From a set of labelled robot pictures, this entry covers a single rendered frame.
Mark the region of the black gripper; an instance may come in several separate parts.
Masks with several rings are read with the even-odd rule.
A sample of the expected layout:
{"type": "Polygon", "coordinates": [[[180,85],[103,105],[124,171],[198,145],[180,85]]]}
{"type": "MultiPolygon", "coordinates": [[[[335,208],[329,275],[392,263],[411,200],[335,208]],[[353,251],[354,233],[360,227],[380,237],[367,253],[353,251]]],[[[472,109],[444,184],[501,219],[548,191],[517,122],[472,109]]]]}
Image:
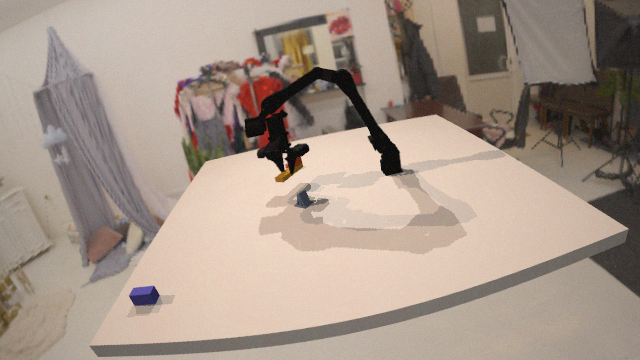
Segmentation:
{"type": "MultiPolygon", "coordinates": [[[[287,153],[287,157],[285,157],[284,159],[287,161],[288,163],[288,167],[289,167],[289,171],[290,174],[293,174],[294,172],[294,167],[295,167],[295,161],[297,157],[301,157],[304,154],[306,154],[309,150],[309,146],[306,143],[300,143],[300,144],[296,144],[293,147],[289,147],[291,145],[291,142],[288,142],[287,139],[287,135],[288,132],[283,131],[281,133],[277,133],[277,134],[269,134],[270,137],[268,137],[268,141],[275,141],[277,140],[277,137],[281,137],[282,140],[284,141],[285,145],[286,145],[286,149],[285,151],[283,151],[282,153],[287,153]]],[[[259,149],[257,151],[257,157],[258,158],[264,158],[265,155],[263,153],[263,150],[265,149],[266,146],[264,146],[263,148],[259,149]]],[[[277,168],[280,170],[280,172],[283,172],[284,169],[284,162],[283,162],[283,156],[281,154],[278,154],[277,158],[270,158],[268,160],[271,160],[274,162],[274,164],[277,166],[277,168]]]]}

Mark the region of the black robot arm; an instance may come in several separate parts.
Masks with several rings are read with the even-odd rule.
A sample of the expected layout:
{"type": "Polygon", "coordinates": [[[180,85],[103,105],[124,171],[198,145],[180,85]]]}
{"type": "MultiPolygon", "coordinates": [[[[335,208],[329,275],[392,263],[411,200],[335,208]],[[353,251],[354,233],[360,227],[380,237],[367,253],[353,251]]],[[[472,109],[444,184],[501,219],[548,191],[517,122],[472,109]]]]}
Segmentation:
{"type": "MultiPolygon", "coordinates": [[[[360,117],[369,129],[370,136],[367,136],[369,142],[372,144],[375,151],[377,150],[377,152],[381,153],[380,165],[382,172],[386,176],[403,172],[400,157],[401,152],[397,146],[391,142],[385,132],[376,124],[357,91],[351,74],[349,74],[346,69],[334,71],[314,67],[311,71],[289,84],[283,90],[266,96],[261,102],[262,110],[259,116],[244,119],[245,134],[247,138],[264,135],[264,131],[267,130],[266,124],[269,134],[277,134],[285,131],[286,128],[283,117],[286,117],[288,113],[283,110],[281,110],[280,113],[273,113],[275,113],[285,101],[317,79],[335,83],[351,100],[360,117]],[[266,118],[269,114],[271,114],[271,117],[266,118]]],[[[281,154],[285,149],[286,145],[284,141],[281,137],[277,137],[277,140],[272,140],[267,144],[263,153],[267,159],[275,159],[278,157],[278,154],[281,154]]]]}

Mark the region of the small blue block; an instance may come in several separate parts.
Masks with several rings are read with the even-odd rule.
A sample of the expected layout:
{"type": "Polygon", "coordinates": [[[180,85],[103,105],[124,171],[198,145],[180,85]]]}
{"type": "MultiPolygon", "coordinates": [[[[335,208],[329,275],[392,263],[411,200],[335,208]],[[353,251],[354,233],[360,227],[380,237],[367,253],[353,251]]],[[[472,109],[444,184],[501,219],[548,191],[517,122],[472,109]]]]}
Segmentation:
{"type": "Polygon", "coordinates": [[[152,305],[156,304],[158,297],[160,296],[155,286],[135,287],[132,288],[129,297],[132,303],[136,306],[139,305],[152,305]]]}

